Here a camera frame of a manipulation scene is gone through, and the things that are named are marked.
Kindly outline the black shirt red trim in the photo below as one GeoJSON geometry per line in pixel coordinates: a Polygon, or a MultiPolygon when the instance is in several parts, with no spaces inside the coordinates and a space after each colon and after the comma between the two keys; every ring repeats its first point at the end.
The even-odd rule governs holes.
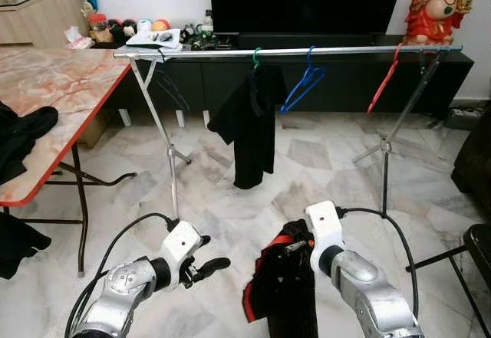
{"type": "Polygon", "coordinates": [[[298,238],[315,237],[305,220],[283,225],[261,250],[255,273],[243,289],[243,313],[249,323],[265,320],[270,338],[318,338],[315,274],[309,258],[288,258],[285,246],[298,238]]]}

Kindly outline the black television console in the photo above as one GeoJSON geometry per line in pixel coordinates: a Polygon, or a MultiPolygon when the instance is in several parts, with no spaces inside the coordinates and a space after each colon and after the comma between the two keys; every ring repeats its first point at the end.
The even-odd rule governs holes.
{"type": "MultiPolygon", "coordinates": [[[[418,53],[400,53],[399,65],[382,93],[375,113],[400,113],[421,79],[421,71],[433,58],[418,53]]],[[[364,113],[384,79],[392,54],[315,55],[313,64],[326,70],[325,78],[295,106],[302,113],[364,113]]],[[[172,58],[165,62],[192,110],[217,113],[224,100],[252,70],[250,57],[172,58]]],[[[442,58],[437,71],[422,90],[413,113],[445,117],[474,67],[464,53],[453,51],[442,58]]],[[[158,108],[159,113],[165,108],[158,108]]]]}

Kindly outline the dark sofa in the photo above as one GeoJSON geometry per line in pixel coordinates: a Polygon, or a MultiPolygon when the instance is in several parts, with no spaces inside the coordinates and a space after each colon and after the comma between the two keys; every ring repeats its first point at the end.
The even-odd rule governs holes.
{"type": "Polygon", "coordinates": [[[473,200],[482,218],[491,219],[490,110],[486,108],[453,163],[451,179],[473,200]]]}

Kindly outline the red lid jar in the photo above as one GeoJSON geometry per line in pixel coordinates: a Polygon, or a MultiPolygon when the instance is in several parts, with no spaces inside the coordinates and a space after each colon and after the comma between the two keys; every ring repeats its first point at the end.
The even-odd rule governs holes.
{"type": "Polygon", "coordinates": [[[97,43],[109,43],[113,41],[113,36],[107,26],[107,16],[102,13],[94,13],[87,17],[89,22],[89,36],[97,43]]]}

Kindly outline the blue plastic hanger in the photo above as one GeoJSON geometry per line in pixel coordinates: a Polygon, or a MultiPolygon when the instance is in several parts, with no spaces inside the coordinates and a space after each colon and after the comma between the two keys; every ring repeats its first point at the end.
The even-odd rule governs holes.
{"type": "Polygon", "coordinates": [[[288,96],[285,97],[284,103],[279,110],[281,115],[288,113],[292,108],[297,106],[297,104],[308,95],[310,90],[315,88],[326,75],[325,68],[313,64],[312,51],[315,48],[316,46],[310,46],[308,49],[304,75],[302,75],[302,78],[297,85],[292,88],[291,92],[288,93],[288,96]]]}

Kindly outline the red gold statue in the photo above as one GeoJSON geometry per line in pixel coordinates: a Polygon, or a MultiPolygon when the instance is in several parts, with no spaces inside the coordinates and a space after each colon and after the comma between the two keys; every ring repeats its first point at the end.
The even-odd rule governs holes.
{"type": "Polygon", "coordinates": [[[449,46],[453,29],[460,28],[464,15],[473,10],[473,0],[411,0],[404,22],[407,46],[449,46]]]}

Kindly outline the black television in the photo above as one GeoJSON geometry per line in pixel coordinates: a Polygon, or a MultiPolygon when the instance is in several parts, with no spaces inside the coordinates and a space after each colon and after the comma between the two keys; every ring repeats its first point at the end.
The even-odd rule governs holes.
{"type": "Polygon", "coordinates": [[[218,32],[373,34],[388,27],[397,0],[211,0],[218,32]]]}

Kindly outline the white pink tissue pack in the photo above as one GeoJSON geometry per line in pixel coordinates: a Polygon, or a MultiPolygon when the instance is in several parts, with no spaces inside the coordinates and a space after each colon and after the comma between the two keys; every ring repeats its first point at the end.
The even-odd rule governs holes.
{"type": "Polygon", "coordinates": [[[80,33],[77,26],[71,26],[64,31],[64,36],[69,41],[69,44],[65,48],[76,48],[77,50],[78,48],[90,48],[94,44],[94,40],[80,33]]]}

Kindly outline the marble table red edge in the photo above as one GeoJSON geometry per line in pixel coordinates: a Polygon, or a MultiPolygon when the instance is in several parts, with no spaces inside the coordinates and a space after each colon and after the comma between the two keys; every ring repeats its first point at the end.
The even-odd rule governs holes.
{"type": "Polygon", "coordinates": [[[77,140],[103,103],[130,72],[127,59],[116,59],[110,48],[0,48],[0,103],[18,115],[39,107],[58,110],[56,127],[36,141],[22,162],[25,172],[0,184],[0,206],[25,206],[44,185],[53,185],[56,171],[74,174],[67,185],[77,188],[81,218],[59,219],[59,225],[81,227],[77,274],[84,276],[88,207],[85,187],[115,186],[132,173],[102,180],[81,169],[77,140]]]}

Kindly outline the red hanger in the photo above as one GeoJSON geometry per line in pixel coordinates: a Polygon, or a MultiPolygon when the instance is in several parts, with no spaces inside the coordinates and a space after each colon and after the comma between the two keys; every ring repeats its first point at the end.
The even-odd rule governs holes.
{"type": "Polygon", "coordinates": [[[369,103],[369,106],[366,110],[366,113],[371,114],[374,108],[376,107],[376,104],[378,103],[380,97],[382,96],[382,93],[386,89],[386,86],[388,86],[388,83],[390,82],[390,79],[393,77],[395,74],[395,71],[397,69],[397,65],[399,65],[399,55],[400,51],[402,51],[402,47],[404,46],[403,43],[397,44],[394,55],[393,55],[393,60],[390,63],[390,67],[384,77],[384,79],[381,81],[378,89],[376,90],[376,93],[372,97],[371,103],[369,103]]]}

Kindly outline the black clothes pile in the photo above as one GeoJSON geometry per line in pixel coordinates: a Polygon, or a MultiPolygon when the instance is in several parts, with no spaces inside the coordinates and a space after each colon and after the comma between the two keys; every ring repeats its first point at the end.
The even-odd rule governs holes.
{"type": "MultiPolygon", "coordinates": [[[[58,122],[58,110],[40,107],[18,116],[0,102],[0,185],[27,171],[22,163],[40,137],[58,122]]],[[[10,280],[25,258],[47,249],[51,239],[0,206],[0,278],[10,280]]]]}

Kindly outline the small green toy figures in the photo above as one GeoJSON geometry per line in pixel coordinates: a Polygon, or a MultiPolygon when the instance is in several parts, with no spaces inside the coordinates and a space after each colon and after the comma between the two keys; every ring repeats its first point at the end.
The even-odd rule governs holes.
{"type": "Polygon", "coordinates": [[[230,48],[219,41],[214,34],[214,27],[204,23],[186,24],[181,28],[181,43],[190,46],[192,51],[213,51],[230,48]]]}

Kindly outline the black soundbar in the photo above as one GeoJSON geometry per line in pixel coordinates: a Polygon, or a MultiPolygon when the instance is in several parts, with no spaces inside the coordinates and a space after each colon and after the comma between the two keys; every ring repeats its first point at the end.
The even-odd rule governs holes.
{"type": "Polygon", "coordinates": [[[346,48],[397,46],[402,34],[270,34],[241,33],[234,45],[242,50],[253,48],[346,48]]]}

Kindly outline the brown cardboard box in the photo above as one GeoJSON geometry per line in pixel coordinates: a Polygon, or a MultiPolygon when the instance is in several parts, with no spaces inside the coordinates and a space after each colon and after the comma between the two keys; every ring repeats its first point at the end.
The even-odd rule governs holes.
{"type": "Polygon", "coordinates": [[[78,135],[76,143],[79,146],[84,146],[84,148],[93,149],[101,141],[101,137],[107,129],[108,122],[108,114],[99,111],[99,113],[96,113],[88,121],[87,126],[78,135]]]}

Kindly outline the silver metal clothes rack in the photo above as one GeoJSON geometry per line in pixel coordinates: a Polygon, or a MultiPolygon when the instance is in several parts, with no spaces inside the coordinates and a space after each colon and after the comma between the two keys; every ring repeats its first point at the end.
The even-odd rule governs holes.
{"type": "MultiPolygon", "coordinates": [[[[312,51],[312,57],[315,55],[345,55],[345,54],[394,54],[396,46],[365,46],[365,47],[346,47],[346,48],[315,48],[312,51]]],[[[427,65],[421,71],[421,80],[417,84],[413,95],[410,96],[406,106],[404,106],[400,120],[403,120],[406,114],[410,113],[415,103],[420,99],[422,90],[427,86],[431,77],[437,71],[440,62],[446,54],[452,53],[452,51],[461,51],[463,46],[407,46],[402,47],[401,53],[418,53],[421,57],[425,54],[435,54],[431,64],[427,65]]],[[[141,93],[150,113],[153,117],[157,129],[164,139],[167,148],[167,160],[170,170],[170,187],[171,187],[171,199],[174,218],[179,218],[180,211],[178,206],[178,191],[176,190],[176,159],[181,159],[183,162],[190,164],[192,160],[183,155],[172,143],[169,138],[168,132],[164,128],[160,116],[157,112],[157,108],[154,106],[150,97],[150,79],[157,67],[158,62],[167,61],[169,58],[231,58],[231,57],[251,57],[253,60],[253,66],[260,66],[260,57],[299,57],[299,55],[308,54],[308,48],[256,48],[253,51],[247,50],[230,50],[230,51],[159,51],[150,50],[150,48],[116,48],[113,50],[113,57],[126,58],[130,61],[130,68],[132,68],[133,75],[137,79],[137,85],[140,86],[141,93]]]]}

